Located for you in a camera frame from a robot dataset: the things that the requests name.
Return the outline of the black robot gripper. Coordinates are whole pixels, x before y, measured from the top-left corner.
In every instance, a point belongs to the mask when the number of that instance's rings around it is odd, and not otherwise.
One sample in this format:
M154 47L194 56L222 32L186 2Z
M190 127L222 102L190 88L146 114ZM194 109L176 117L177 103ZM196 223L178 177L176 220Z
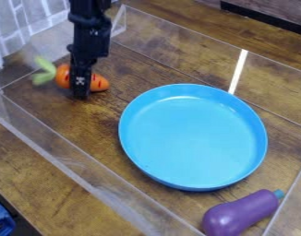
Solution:
M71 93L85 100L90 94L91 67L98 59L109 55L113 22L105 14L85 16L70 13L74 24L73 44L67 50L71 55Z

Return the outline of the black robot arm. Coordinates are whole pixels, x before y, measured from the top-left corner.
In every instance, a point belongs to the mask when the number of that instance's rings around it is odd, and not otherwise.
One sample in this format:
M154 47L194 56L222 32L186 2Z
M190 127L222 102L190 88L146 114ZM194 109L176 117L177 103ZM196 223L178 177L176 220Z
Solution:
M77 99L90 94L91 67L109 55L113 22L105 11L111 0L70 0L69 21L74 24L71 53L71 92Z

